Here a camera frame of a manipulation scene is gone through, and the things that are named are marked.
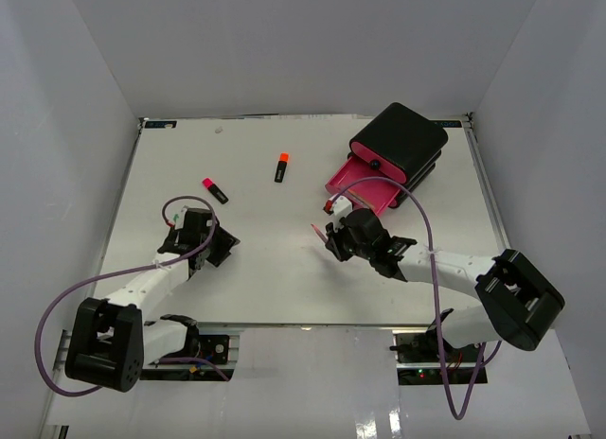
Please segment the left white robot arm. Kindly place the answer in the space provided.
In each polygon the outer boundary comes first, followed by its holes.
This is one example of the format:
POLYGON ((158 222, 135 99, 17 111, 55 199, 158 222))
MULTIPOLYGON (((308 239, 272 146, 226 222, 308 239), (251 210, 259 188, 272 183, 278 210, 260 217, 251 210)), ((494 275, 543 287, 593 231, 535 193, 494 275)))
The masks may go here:
POLYGON ((155 363, 223 364, 196 320, 153 311, 206 265, 219 267, 239 245, 207 209, 190 208, 169 228, 150 269, 103 298, 80 303, 64 364, 68 378, 127 392, 155 363))

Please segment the black pink drawer organizer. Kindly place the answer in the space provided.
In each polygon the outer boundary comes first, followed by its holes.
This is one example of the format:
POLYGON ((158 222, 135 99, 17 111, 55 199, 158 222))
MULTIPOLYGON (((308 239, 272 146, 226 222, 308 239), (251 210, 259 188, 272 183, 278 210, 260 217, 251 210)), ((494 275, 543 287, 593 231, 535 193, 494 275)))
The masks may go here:
POLYGON ((379 216, 406 199, 388 180, 414 190, 436 167, 447 142, 437 123, 393 102, 349 140, 348 159, 325 188, 333 196, 347 187, 354 205, 379 216))

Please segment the purple red-tip pen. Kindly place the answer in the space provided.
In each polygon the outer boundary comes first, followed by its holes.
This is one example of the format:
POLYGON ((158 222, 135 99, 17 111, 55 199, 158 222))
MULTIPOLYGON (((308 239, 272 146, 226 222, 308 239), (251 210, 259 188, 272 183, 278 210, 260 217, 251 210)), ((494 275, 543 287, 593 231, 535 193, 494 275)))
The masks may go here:
POLYGON ((315 224, 311 224, 311 227, 313 229, 313 231, 316 233, 316 235, 321 239, 321 241, 323 242, 324 245, 326 245, 329 242, 329 238, 326 236, 326 234, 315 224))

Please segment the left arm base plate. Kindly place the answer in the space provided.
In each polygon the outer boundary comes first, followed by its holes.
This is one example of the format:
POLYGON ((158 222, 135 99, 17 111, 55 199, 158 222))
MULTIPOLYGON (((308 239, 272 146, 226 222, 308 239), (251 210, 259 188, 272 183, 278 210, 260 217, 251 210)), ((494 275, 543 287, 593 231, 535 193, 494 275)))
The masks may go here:
POLYGON ((152 355, 151 364, 224 365, 229 362, 231 339, 228 335, 186 334, 184 343, 164 346, 152 355))

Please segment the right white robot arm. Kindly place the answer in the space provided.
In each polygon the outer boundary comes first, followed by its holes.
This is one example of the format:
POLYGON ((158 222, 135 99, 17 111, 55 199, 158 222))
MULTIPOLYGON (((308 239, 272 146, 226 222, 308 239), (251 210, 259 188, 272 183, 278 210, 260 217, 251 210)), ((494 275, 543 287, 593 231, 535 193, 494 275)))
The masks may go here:
POLYGON ((533 351, 565 306, 558 290, 519 251, 506 249, 494 257, 431 252, 412 238, 390 235, 369 209, 334 215, 325 246, 340 262, 359 257, 383 277, 430 283, 477 300, 478 306, 442 312, 435 322, 427 348, 441 362, 481 342, 533 351))

